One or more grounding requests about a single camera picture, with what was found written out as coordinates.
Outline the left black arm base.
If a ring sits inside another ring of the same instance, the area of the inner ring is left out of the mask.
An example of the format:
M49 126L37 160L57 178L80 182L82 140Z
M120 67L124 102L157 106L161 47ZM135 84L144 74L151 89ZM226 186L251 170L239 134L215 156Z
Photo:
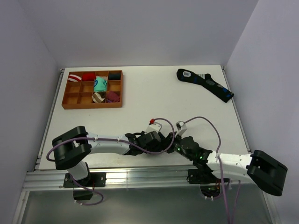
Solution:
M105 187L106 184L106 173L95 172L90 173L88 177L82 180L75 180L71 177L70 173L67 173L64 177L64 188L81 188L82 190L74 190L73 198L76 201L89 201L93 196L93 191L97 187Z

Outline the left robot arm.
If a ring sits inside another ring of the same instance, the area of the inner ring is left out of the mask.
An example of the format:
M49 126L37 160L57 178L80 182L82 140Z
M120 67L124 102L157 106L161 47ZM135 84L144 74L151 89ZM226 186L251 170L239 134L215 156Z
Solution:
M89 167L83 159L89 154L119 154L136 156L149 152L160 152L162 125L151 124L140 133L104 137L88 133L84 126L75 127L52 140L54 162L57 170L67 170L79 186L90 183Z

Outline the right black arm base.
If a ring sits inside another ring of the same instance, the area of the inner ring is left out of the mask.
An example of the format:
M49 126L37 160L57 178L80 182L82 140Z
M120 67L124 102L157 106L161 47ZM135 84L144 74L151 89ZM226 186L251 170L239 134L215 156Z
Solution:
M221 179L211 173L203 173L199 169L189 169L187 182L200 185L200 191L207 197L218 197L221 195Z

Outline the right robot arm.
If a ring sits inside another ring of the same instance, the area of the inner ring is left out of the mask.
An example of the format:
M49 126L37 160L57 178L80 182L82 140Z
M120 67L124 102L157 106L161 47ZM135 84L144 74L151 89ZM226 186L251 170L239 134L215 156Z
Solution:
M224 154L204 149L193 137L177 136L169 153L177 152L192 162L188 170L190 184L212 184L236 180L254 183L262 191L281 196L287 175L287 167L261 150L252 154Z

